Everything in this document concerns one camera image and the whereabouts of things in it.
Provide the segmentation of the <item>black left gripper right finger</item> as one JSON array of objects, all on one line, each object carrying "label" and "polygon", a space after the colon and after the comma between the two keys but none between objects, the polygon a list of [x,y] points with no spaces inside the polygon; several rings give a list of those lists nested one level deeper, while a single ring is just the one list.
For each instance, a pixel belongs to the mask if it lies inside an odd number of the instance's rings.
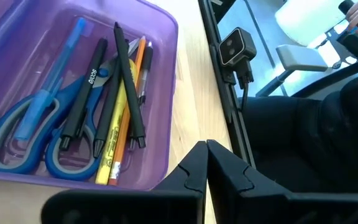
[{"label": "black left gripper right finger", "polygon": [[294,193],[209,140],[217,224],[358,224],[358,194]]}]

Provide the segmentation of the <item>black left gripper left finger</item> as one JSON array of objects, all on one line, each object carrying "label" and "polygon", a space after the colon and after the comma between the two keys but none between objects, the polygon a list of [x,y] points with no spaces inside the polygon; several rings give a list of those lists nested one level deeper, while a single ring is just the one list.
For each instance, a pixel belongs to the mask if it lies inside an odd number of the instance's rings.
[{"label": "black left gripper left finger", "polygon": [[208,146],[197,142],[152,190],[66,190],[50,197],[42,224],[203,224]]}]

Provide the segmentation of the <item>orange pencil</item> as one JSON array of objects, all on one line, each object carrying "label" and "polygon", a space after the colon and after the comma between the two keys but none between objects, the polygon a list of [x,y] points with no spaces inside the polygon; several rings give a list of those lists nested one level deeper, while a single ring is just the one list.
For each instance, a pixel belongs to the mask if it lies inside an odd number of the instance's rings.
[{"label": "orange pencil", "polygon": [[[139,72],[140,72],[140,67],[142,64],[142,59],[144,56],[145,44],[146,44],[146,38],[143,35],[139,39],[139,46],[137,48],[137,55],[135,57],[135,62],[131,63],[131,70],[133,72],[135,72],[134,85],[135,85],[135,95],[136,96],[137,96],[137,84],[138,84],[138,79],[139,79]],[[122,160],[124,157],[124,151],[126,148],[128,129],[129,129],[129,125],[130,125],[130,117],[131,117],[131,115],[130,115],[130,111],[129,111],[129,106],[126,105],[126,107],[124,109],[123,116],[122,116],[121,127],[119,130],[118,140],[117,140],[114,158],[113,158],[113,162],[112,162],[111,173],[110,173],[109,180],[108,180],[109,185],[117,185],[117,180],[118,180],[120,170],[121,170],[121,163],[122,163]]]}]

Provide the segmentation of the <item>yellow highlighter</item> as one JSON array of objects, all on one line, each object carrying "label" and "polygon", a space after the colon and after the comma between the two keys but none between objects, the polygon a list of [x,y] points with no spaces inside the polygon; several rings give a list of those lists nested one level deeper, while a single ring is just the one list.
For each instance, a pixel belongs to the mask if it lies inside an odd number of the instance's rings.
[{"label": "yellow highlighter", "polygon": [[103,147],[102,153],[100,156],[100,164],[98,171],[96,173],[95,183],[99,185],[107,185],[112,162],[114,158],[114,153],[116,149],[116,144],[118,140],[119,130],[121,127],[122,116],[124,109],[127,104],[127,96],[125,91],[124,82],[121,80],[119,85],[119,92],[117,95],[113,116],[111,118],[111,124],[108,132],[107,141]]}]

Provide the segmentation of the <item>black matte scale pen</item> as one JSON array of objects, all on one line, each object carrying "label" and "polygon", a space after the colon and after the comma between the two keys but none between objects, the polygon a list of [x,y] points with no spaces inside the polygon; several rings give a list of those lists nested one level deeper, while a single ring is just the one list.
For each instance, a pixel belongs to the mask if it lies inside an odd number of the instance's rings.
[{"label": "black matte scale pen", "polygon": [[104,58],[108,46],[108,40],[100,38],[94,49],[91,60],[89,61],[84,80],[80,86],[80,90],[76,96],[73,106],[67,117],[62,133],[60,135],[59,150],[67,151],[71,142],[81,136],[82,126],[86,117],[86,104],[91,89],[95,83],[98,68]]},{"label": "black matte scale pen", "polygon": [[138,146],[140,148],[144,148],[146,146],[145,128],[139,108],[135,83],[132,77],[127,42],[124,38],[123,30],[118,22],[114,23],[114,36],[116,40],[117,57],[119,63],[121,64],[122,79],[124,81],[125,91],[127,95],[127,104],[131,115],[133,138],[137,141]]},{"label": "black matte scale pen", "polygon": [[103,147],[108,138],[108,132],[111,124],[111,118],[119,92],[119,85],[121,81],[120,75],[121,65],[118,58],[114,58],[101,65],[99,74],[108,75],[108,93],[104,101],[101,116],[99,118],[96,134],[93,141],[93,157],[97,159],[102,153]]}]

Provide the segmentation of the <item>blue handled scissors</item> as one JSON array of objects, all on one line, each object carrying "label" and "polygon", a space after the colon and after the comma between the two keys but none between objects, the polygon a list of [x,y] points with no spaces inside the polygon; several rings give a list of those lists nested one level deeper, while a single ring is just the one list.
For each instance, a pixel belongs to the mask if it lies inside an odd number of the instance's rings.
[{"label": "blue handled scissors", "polygon": [[[84,77],[80,77],[64,89],[57,91],[52,101],[53,110],[38,126],[35,136],[27,145],[21,162],[7,165],[0,161],[0,172],[28,174],[43,159],[49,174],[59,179],[82,181],[91,178],[96,173],[101,159],[100,156],[97,159],[93,157],[93,141],[97,129],[93,121],[93,115],[102,95],[104,84],[108,83],[109,79],[108,75],[101,76],[99,74],[101,65],[98,68],[95,83],[88,97],[86,104],[87,114],[82,126],[81,136],[78,138],[85,137],[89,142],[89,149],[92,152],[89,163],[81,169],[69,170],[64,168],[58,160],[59,154],[62,152],[62,150],[59,150],[60,135],[84,80]],[[24,117],[33,97],[33,95],[29,95],[23,98],[0,118],[0,149],[6,137],[13,129],[15,122]]]}]

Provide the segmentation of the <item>black clear barrel gel pen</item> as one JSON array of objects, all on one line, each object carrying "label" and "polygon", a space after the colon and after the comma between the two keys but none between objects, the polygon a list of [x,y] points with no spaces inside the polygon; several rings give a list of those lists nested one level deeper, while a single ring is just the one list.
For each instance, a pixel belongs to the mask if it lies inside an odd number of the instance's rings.
[{"label": "black clear barrel gel pen", "polygon": [[147,76],[150,72],[150,67],[152,63],[152,57],[154,54],[154,50],[151,42],[146,43],[146,47],[144,50],[144,57],[142,59],[142,64],[140,67],[140,78],[138,81],[137,93],[138,93],[138,102],[139,108],[142,109],[145,98],[146,98],[146,85],[147,85]]}]

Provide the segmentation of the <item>blue pen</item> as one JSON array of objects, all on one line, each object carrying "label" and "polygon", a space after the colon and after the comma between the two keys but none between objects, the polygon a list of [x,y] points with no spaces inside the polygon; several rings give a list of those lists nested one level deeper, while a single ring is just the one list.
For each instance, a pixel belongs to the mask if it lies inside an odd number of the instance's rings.
[{"label": "blue pen", "polygon": [[30,102],[30,105],[17,128],[14,138],[17,140],[28,140],[39,123],[45,109],[49,107],[62,84],[62,74],[70,59],[78,40],[84,31],[86,21],[80,17],[71,31],[62,51],[54,61],[48,75],[41,87]]}]

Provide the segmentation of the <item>purple plastic supply box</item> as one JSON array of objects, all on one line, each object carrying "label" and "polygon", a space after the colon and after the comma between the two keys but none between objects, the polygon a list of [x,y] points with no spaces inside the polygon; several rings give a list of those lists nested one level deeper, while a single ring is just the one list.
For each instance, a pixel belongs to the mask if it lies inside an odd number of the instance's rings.
[{"label": "purple plastic supply box", "polygon": [[[100,38],[108,40],[103,60],[116,56],[115,22],[132,45],[137,45],[143,35],[146,42],[152,43],[154,54],[147,76],[146,98],[140,109],[146,146],[126,147],[117,184],[120,189],[152,189],[165,177],[168,167],[178,24],[169,13],[146,0],[16,0],[0,17],[0,118],[20,100],[35,96],[41,89],[80,17],[85,19],[86,25],[63,71],[58,90],[85,75]],[[105,83],[93,115],[95,126],[107,90],[108,83]],[[14,138],[22,118],[15,122],[0,149],[3,164],[21,162],[28,143],[51,110],[52,104],[45,109],[28,140]],[[74,139],[70,148],[59,154],[58,160],[64,168],[78,170],[89,163],[91,156],[89,142],[82,137]],[[103,185],[95,183],[96,173],[82,181],[59,179],[49,174],[41,159],[32,172],[0,172],[0,180],[70,189],[102,189]]]}]

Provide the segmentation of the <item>person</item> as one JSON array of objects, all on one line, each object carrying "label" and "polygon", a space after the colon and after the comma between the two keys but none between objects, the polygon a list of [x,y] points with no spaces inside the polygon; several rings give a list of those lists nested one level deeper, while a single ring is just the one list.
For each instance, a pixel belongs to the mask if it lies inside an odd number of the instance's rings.
[{"label": "person", "polygon": [[293,192],[358,192],[358,77],[322,100],[250,97],[242,115],[264,176]]}]

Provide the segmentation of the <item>white gray chair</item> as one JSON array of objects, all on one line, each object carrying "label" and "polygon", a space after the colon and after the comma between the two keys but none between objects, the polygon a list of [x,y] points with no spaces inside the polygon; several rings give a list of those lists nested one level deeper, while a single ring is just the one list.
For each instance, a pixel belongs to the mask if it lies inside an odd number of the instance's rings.
[{"label": "white gray chair", "polygon": [[[344,31],[336,36],[336,42],[339,45],[342,44],[338,42],[338,38],[343,32]],[[257,97],[269,96],[277,88],[279,88],[295,71],[325,72],[329,68],[316,48],[312,49],[296,45],[280,45],[276,48],[276,51],[285,71],[271,80],[259,92],[257,92]],[[353,63],[346,68],[339,68],[336,72],[331,73],[296,92],[295,96],[310,96],[326,87],[329,87],[358,73],[358,58],[353,54],[352,56],[357,59],[356,63]]]}]

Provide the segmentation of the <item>black aluminium table frame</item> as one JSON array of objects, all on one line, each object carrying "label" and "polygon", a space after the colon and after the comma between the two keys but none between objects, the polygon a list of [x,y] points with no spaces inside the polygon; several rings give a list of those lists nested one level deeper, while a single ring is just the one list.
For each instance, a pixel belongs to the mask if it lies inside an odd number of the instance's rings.
[{"label": "black aluminium table frame", "polygon": [[236,156],[246,161],[251,167],[256,168],[243,120],[242,106],[234,89],[234,70],[231,68],[224,68],[219,61],[218,44],[220,43],[221,38],[218,32],[218,23],[213,15],[213,7],[210,0],[198,0],[198,3],[203,18],[209,52],[218,85],[218,92],[227,124],[231,149]]}]

